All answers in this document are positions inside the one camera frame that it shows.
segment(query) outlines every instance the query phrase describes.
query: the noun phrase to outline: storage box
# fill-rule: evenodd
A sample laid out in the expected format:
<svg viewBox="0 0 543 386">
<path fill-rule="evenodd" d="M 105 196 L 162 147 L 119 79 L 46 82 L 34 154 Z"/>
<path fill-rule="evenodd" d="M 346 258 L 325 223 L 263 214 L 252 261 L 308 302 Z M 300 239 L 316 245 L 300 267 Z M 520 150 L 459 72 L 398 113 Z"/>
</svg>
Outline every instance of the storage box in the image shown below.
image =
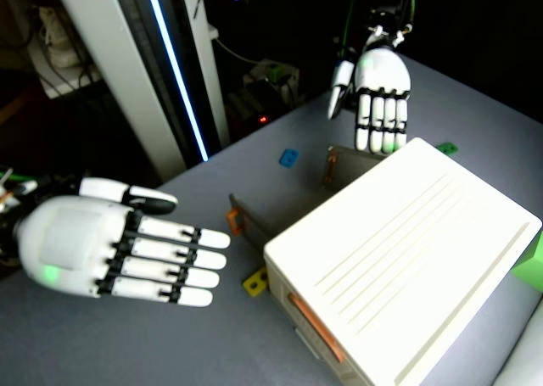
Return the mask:
<svg viewBox="0 0 543 386">
<path fill-rule="evenodd" d="M 266 245 L 271 293 L 343 384 L 414 386 L 540 226 L 415 139 Z"/>
</svg>

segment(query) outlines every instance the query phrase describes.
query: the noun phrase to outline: green plastic piece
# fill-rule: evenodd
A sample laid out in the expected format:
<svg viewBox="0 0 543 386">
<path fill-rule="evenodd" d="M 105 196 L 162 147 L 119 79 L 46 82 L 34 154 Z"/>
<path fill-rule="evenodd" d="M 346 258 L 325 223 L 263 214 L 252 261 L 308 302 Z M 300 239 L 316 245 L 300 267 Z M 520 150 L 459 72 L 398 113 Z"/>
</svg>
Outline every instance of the green plastic piece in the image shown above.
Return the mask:
<svg viewBox="0 0 543 386">
<path fill-rule="evenodd" d="M 277 64 L 270 65 L 266 75 L 269 82 L 279 83 L 281 78 L 283 78 L 283 67 Z"/>
<path fill-rule="evenodd" d="M 543 293 L 543 234 L 532 241 L 511 271 Z"/>
<path fill-rule="evenodd" d="M 443 143 L 439 146 L 435 146 L 441 153 L 445 155 L 453 155 L 455 152 L 458 151 L 458 147 L 455 146 L 453 143 Z"/>
</svg>

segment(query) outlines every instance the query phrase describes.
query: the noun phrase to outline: dark background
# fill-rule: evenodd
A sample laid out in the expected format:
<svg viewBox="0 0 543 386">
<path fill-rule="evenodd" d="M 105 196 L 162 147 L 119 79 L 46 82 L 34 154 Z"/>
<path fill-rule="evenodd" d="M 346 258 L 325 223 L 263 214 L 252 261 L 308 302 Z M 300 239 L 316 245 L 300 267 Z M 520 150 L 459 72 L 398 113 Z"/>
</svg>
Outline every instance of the dark background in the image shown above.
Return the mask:
<svg viewBox="0 0 543 386">
<path fill-rule="evenodd" d="M 300 87 L 309 96 L 329 87 L 338 50 L 333 38 L 342 34 L 349 0 L 205 2 L 210 23 L 234 51 L 300 67 Z M 541 0 L 417 0 L 414 31 L 399 51 L 542 121 L 541 4 Z M 248 65 L 218 49 L 223 88 L 240 83 L 240 73 Z"/>
</svg>

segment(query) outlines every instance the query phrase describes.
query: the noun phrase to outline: yellow plastic piece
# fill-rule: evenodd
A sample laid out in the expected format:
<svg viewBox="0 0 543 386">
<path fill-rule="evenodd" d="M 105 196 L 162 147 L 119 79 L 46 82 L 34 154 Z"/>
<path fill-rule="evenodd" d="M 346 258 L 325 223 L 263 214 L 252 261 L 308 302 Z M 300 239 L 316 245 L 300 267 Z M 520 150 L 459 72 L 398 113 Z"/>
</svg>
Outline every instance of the yellow plastic piece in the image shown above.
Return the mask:
<svg viewBox="0 0 543 386">
<path fill-rule="evenodd" d="M 266 290 L 268 288 L 268 270 L 266 266 L 261 267 L 246 279 L 243 286 L 251 297 L 256 297 Z"/>
</svg>

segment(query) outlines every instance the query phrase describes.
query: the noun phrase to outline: white robotic hand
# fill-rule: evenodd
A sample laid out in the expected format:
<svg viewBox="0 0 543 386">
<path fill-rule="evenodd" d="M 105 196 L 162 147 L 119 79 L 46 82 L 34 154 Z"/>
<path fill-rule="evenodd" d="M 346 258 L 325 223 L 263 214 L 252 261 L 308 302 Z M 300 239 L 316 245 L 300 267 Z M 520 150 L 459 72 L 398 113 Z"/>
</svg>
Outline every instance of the white robotic hand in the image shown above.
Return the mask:
<svg viewBox="0 0 543 386">
<path fill-rule="evenodd" d="M 21 264 L 41 285 L 71 294 L 101 294 L 207 306 L 228 235 L 162 221 L 148 213 L 175 208 L 171 195 L 101 178 L 79 194 L 40 204 L 17 227 Z"/>
<path fill-rule="evenodd" d="M 394 50 L 403 39 L 403 34 L 398 31 L 390 41 L 383 28 L 377 26 L 356 63 L 357 150 L 365 150 L 369 145 L 372 153 L 390 154 L 406 144 L 407 99 L 411 91 L 411 78 L 406 65 Z M 336 71 L 328 109 L 329 119 L 339 112 L 342 93 L 349 91 L 353 66 L 344 61 Z"/>
</svg>

